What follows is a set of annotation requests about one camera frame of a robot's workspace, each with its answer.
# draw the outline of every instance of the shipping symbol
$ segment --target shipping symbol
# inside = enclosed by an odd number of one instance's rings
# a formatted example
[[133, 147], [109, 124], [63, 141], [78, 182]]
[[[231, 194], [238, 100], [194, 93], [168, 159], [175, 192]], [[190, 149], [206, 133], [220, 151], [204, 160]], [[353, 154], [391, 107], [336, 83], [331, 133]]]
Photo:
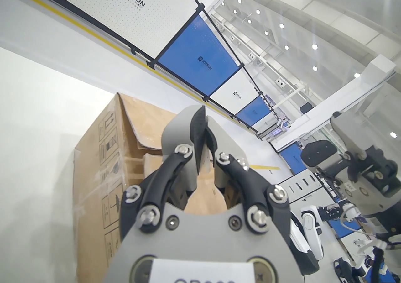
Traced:
[[114, 121], [113, 115], [114, 115], [114, 114], [112, 113], [112, 114], [109, 116], [109, 118], [104, 122], [106, 129], [107, 129], [107, 127], [108, 127], [110, 124], [113, 123], [113, 121]]
[[109, 151], [116, 143], [117, 143], [116, 136], [113, 136], [111, 140], [109, 140], [109, 142], [106, 144], [106, 151]]

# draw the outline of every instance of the yellow floor stripe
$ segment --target yellow floor stripe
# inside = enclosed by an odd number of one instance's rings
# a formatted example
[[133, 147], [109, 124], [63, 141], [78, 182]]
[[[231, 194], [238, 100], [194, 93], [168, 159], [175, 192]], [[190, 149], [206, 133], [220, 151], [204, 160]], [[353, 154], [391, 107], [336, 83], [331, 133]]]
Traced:
[[270, 170], [276, 170], [280, 169], [280, 167], [274, 167], [274, 166], [261, 166], [261, 165], [250, 165], [249, 167], [253, 169], [270, 169]]
[[134, 55], [132, 55], [131, 53], [128, 53], [127, 51], [123, 50], [122, 48], [118, 47], [116, 44], [113, 44], [112, 42], [108, 41], [107, 39], [103, 38], [102, 36], [100, 36], [99, 34], [97, 34], [95, 31], [93, 31], [90, 28], [87, 28], [86, 26], [80, 24], [78, 21], [76, 21], [75, 19], [67, 16], [66, 14], [60, 12], [59, 10], [57, 10], [54, 7], [51, 7], [50, 5], [46, 4], [44, 1], [41, 0], [32, 0], [34, 2], [36, 2], [37, 4], [39, 4], [40, 6], [46, 8], [47, 10], [53, 12], [54, 14], [57, 14], [59, 17], [63, 18], [66, 21], [69, 21], [70, 23], [72, 23], [73, 25], [77, 26], [78, 28], [82, 29], [83, 31], [86, 31], [88, 34], [92, 35], [93, 37], [97, 38], [98, 40], [104, 42], [105, 44], [109, 45], [111, 48], [119, 51], [120, 53], [122, 53], [123, 55], [125, 55], [126, 57], [134, 60], [135, 62], [139, 63], [140, 65], [142, 65], [143, 67], [145, 67], [146, 69], [148, 69], [148, 71], [151, 71], [152, 73], [155, 73], [156, 75], [158, 75], [159, 77], [163, 78], [164, 80], [168, 81], [169, 83], [173, 84], [174, 86], [176, 86], [177, 88], [179, 88], [180, 90], [184, 91], [186, 94], [190, 95], [191, 97], [195, 98], [196, 100], [200, 101], [203, 105], [206, 105], [208, 107], [210, 107], [211, 109], [215, 110], [216, 112], [218, 112], [219, 114], [222, 114], [223, 116], [229, 118], [231, 121], [233, 121], [234, 123], [236, 123], [237, 125], [239, 125], [240, 127], [244, 128], [245, 130], [247, 130], [247, 128], [240, 124], [239, 122], [232, 120], [229, 115], [223, 113], [222, 111], [219, 111], [218, 109], [216, 109], [215, 107], [213, 107], [212, 105], [204, 102], [201, 98], [199, 98], [198, 96], [196, 96], [195, 94], [193, 94], [191, 91], [188, 91], [186, 88], [182, 87], [181, 85], [179, 85], [178, 83], [172, 81], [169, 77], [167, 77], [166, 75], [163, 75], [162, 73], [155, 71], [154, 69], [150, 68], [146, 63], [140, 61], [139, 59], [135, 58]]

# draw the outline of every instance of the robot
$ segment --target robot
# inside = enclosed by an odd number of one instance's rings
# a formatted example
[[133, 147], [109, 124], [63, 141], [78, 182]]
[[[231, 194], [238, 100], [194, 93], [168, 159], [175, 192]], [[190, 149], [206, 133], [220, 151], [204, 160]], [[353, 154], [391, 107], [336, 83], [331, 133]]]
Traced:
[[[349, 199], [362, 214], [380, 225], [377, 247], [385, 252], [390, 247], [390, 252], [396, 253], [386, 260], [397, 273], [401, 271], [397, 165], [361, 141], [363, 134], [350, 128], [348, 120], [345, 114], [332, 117], [335, 131], [349, 150], [347, 157], [339, 157], [330, 143], [318, 141], [305, 147], [302, 160], [348, 190]], [[209, 150], [215, 185], [228, 210], [197, 216], [183, 209], [196, 190], [202, 157]], [[105, 283], [155, 283], [161, 277], [172, 283], [301, 283], [304, 275], [319, 269], [323, 249], [313, 242], [320, 225], [314, 210], [305, 209], [301, 224], [290, 211], [285, 189], [270, 184], [249, 167], [243, 150], [206, 116], [204, 106], [185, 108], [166, 126], [162, 153], [160, 168], [123, 194], [122, 243]], [[381, 262], [381, 253], [376, 258], [374, 269], [376, 262]], [[243, 266], [243, 271], [239, 273], [235, 266]], [[252, 278], [242, 277], [249, 269]]]

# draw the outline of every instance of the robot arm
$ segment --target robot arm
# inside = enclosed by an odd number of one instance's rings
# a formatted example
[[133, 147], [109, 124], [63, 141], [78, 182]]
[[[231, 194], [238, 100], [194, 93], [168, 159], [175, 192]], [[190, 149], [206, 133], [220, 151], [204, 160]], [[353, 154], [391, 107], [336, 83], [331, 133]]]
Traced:
[[304, 227], [305, 237], [315, 255], [316, 260], [322, 260], [323, 247], [319, 235], [322, 234], [322, 219], [315, 205], [301, 209], [302, 226]]
[[[205, 145], [212, 153], [215, 185], [228, 210], [197, 216], [183, 209], [196, 189]], [[289, 248], [291, 212], [286, 191], [249, 167], [242, 149], [206, 117], [205, 107], [188, 107], [166, 126], [162, 152], [160, 168], [123, 194], [122, 243], [105, 283], [153, 283], [163, 261], [181, 264], [173, 282], [184, 276], [188, 262], [203, 268], [202, 274], [209, 272], [211, 263], [221, 267], [224, 263], [249, 263], [255, 281], [303, 281]], [[200, 281], [199, 277], [182, 277], [177, 282], [191, 279]], [[236, 277], [230, 280], [239, 281]]]
[[301, 159], [310, 170], [334, 181], [347, 194], [382, 241], [378, 244], [382, 249], [378, 259], [384, 254], [390, 271], [400, 275], [401, 181], [397, 164], [384, 157], [351, 114], [335, 112], [331, 118], [333, 129], [348, 150], [344, 155], [339, 155], [329, 141], [317, 141], [306, 145]]

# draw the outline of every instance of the printed label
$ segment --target printed label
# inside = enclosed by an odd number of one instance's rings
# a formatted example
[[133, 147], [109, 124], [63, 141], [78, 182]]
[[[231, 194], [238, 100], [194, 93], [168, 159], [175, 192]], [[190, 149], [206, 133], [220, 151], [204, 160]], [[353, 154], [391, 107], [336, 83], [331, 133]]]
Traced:
[[102, 199], [103, 227], [105, 229], [118, 221], [122, 194], [123, 185], [120, 183]]
[[110, 260], [114, 257], [120, 246], [119, 227], [104, 235], [104, 243], [106, 245], [107, 264], [110, 265]]
[[154, 259], [149, 283], [255, 282], [252, 263], [218, 263]]
[[100, 165], [118, 149], [117, 128], [114, 128], [99, 145]]
[[350, 192], [356, 191], [355, 187], [352, 185], [351, 182], [345, 182], [344, 187]]
[[116, 124], [116, 113], [114, 111], [108, 112], [104, 119], [99, 123], [99, 141], [101, 141], [106, 134]]

